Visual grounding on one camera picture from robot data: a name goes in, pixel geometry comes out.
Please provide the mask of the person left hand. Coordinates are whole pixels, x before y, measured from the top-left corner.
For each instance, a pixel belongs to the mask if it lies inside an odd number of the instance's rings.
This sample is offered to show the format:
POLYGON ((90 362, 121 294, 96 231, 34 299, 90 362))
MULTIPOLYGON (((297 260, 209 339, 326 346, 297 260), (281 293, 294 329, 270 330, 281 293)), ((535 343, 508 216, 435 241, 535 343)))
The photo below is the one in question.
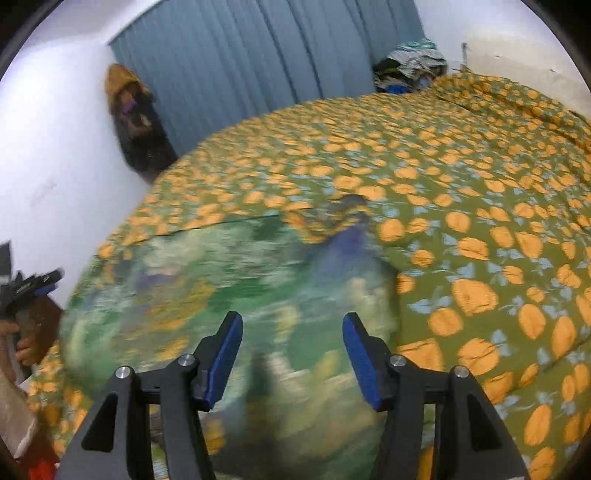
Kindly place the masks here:
MULTIPOLYGON (((19 326, 8 320, 0 321, 1 334, 1 371, 6 378, 14 383, 16 381, 16 374, 12 367, 12 361, 6 346, 6 337, 14 335, 19 332, 19 326)), ((32 366, 39 362, 38 342, 35 334, 27 338, 22 338, 17 342, 15 358, 18 362, 25 366, 32 366)))

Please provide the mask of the white sleeve forearm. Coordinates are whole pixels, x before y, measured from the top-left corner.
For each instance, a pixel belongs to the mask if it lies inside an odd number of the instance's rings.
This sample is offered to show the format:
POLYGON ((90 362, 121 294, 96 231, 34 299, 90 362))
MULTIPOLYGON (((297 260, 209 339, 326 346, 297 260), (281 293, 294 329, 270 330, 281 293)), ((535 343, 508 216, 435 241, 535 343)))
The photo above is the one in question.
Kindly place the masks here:
POLYGON ((38 432, 39 423, 24 398, 24 392, 4 373, 0 379, 0 434, 15 459, 20 459, 38 432))

